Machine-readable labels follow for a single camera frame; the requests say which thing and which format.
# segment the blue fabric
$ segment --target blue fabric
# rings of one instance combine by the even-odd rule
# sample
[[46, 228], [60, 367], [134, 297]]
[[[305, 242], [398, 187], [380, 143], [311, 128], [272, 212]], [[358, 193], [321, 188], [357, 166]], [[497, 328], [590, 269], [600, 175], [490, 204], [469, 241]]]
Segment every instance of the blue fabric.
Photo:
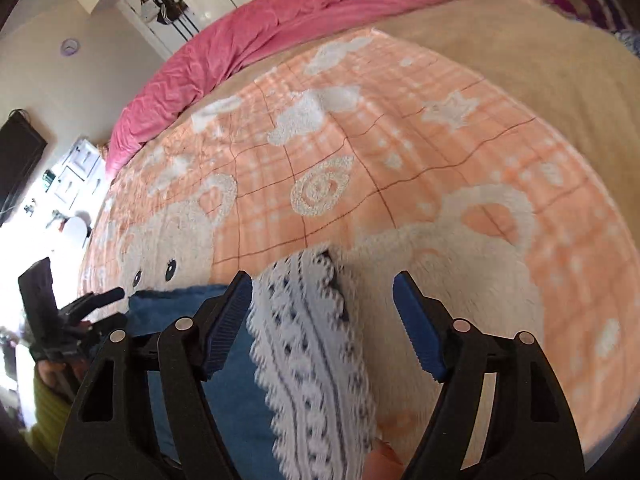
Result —
[[[207, 299], [220, 296], [226, 285], [193, 286], [171, 292], [143, 290], [129, 298], [127, 333], [138, 336], [162, 332], [179, 317], [193, 316]], [[254, 381], [256, 367], [249, 357], [253, 338], [246, 319], [229, 352], [225, 367], [202, 383], [218, 430], [243, 480], [283, 480], [273, 456], [273, 412], [264, 403], [265, 391]], [[149, 372], [149, 396], [158, 443], [163, 454], [178, 455], [162, 399], [160, 374]]]

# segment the white wall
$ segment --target white wall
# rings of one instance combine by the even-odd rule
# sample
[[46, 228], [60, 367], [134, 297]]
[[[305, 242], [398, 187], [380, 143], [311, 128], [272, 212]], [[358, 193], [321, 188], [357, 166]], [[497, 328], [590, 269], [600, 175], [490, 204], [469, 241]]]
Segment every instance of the white wall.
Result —
[[[60, 54], [66, 38], [80, 42]], [[0, 40], [0, 124], [24, 108], [49, 143], [34, 176], [78, 137], [108, 140], [120, 112], [162, 60], [117, 9], [89, 16], [69, 0]]]

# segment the pink comforter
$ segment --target pink comforter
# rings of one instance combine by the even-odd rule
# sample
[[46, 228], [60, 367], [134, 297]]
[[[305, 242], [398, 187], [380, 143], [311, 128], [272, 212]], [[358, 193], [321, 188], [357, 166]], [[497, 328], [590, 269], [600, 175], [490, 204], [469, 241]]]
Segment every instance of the pink comforter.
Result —
[[447, 0], [254, 0], [185, 44], [127, 105], [111, 136], [114, 177], [142, 145], [241, 68], [315, 38]]

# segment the white lace trim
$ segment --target white lace trim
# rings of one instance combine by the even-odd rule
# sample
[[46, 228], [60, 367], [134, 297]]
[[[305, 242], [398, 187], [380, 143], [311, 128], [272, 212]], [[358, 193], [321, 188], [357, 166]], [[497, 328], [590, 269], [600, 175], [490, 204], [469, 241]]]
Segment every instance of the white lace trim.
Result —
[[254, 280], [247, 329], [286, 480], [360, 480], [375, 436], [369, 380], [326, 248]]

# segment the silver screw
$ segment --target silver screw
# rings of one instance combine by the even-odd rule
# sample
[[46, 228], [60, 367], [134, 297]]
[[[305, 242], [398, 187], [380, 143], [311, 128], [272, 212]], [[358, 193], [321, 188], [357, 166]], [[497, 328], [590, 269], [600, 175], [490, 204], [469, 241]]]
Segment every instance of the silver screw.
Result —
[[520, 335], [518, 337], [520, 338], [520, 341], [522, 341], [525, 345], [533, 345], [533, 343], [536, 342], [536, 338], [533, 337], [533, 334], [530, 334], [529, 332], [520, 332]]
[[188, 330], [193, 326], [193, 319], [190, 317], [181, 317], [175, 322], [175, 327], [178, 330]]
[[111, 339], [112, 343], [119, 343], [125, 338], [126, 335], [127, 333], [124, 332], [124, 330], [114, 330], [113, 332], [111, 332], [109, 339]]
[[453, 328], [458, 332], [469, 332], [471, 324], [466, 319], [457, 319], [453, 322]]

